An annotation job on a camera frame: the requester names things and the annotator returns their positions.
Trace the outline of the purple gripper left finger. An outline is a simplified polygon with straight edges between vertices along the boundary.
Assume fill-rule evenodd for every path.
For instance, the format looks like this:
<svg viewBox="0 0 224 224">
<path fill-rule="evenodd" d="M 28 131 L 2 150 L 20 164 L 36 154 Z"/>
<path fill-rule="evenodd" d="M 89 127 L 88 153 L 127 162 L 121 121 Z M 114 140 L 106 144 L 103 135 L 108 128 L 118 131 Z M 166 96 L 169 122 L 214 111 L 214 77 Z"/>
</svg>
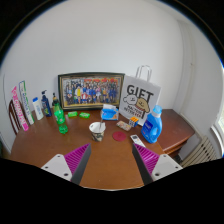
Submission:
<svg viewBox="0 0 224 224">
<path fill-rule="evenodd" d="M 56 154 L 42 169 L 79 185 L 90 155 L 91 144 L 88 143 L 66 155 Z"/>
</svg>

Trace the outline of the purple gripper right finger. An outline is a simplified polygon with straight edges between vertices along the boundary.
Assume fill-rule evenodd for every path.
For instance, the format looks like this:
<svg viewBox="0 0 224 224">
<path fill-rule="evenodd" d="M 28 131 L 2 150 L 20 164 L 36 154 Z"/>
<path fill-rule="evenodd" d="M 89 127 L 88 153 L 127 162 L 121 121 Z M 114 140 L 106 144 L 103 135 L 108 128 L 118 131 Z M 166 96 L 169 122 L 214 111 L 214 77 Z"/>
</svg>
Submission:
<svg viewBox="0 0 224 224">
<path fill-rule="evenodd" d="M 133 144 L 132 153 L 145 185 L 182 169 L 169 155 L 158 155 L 138 144 Z"/>
</svg>

